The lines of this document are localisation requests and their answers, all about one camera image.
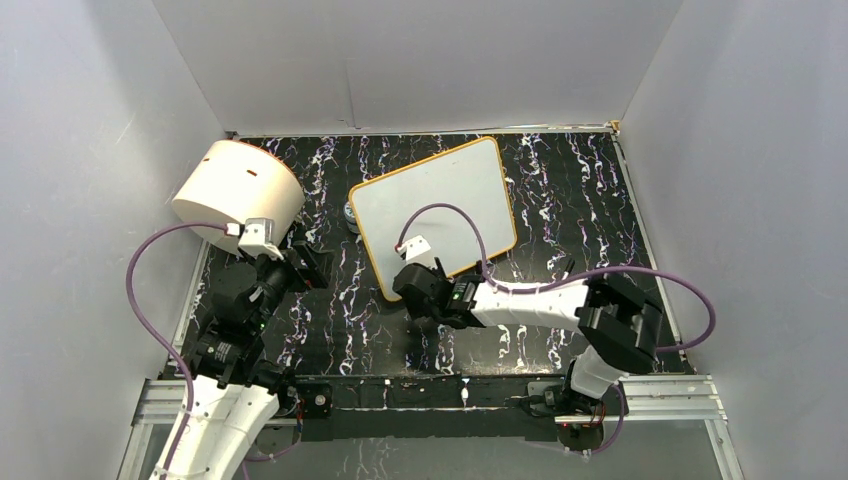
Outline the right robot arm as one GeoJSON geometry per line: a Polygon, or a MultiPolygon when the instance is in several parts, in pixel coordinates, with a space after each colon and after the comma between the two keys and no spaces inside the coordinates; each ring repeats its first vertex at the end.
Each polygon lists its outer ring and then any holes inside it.
{"type": "Polygon", "coordinates": [[[522,325],[581,334],[588,346],[571,361],[561,385],[531,385],[516,400],[532,416],[590,415],[620,378],[655,366],[663,308],[618,273],[557,287],[496,287],[477,273],[449,278],[440,265],[410,263],[395,276],[393,290],[411,318],[454,329],[522,325]]]}

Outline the yellow framed whiteboard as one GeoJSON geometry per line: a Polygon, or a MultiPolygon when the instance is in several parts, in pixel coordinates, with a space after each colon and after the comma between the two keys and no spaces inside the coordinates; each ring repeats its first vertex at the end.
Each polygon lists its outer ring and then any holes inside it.
{"type": "Polygon", "coordinates": [[[473,227],[489,259],[518,242],[500,148],[492,136],[360,183],[348,201],[388,302],[400,300],[392,289],[404,266],[396,251],[400,240],[422,236],[449,275],[482,258],[473,227]]]}

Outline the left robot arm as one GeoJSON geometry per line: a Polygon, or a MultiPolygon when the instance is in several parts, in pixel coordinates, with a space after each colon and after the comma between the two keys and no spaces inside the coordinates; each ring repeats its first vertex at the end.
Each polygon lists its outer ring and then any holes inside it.
{"type": "Polygon", "coordinates": [[[286,294],[328,286],[333,259],[295,241],[280,259],[239,260],[211,279],[179,416],[152,478],[230,479],[266,423],[298,409],[294,372],[264,358],[263,333],[286,294]]]}

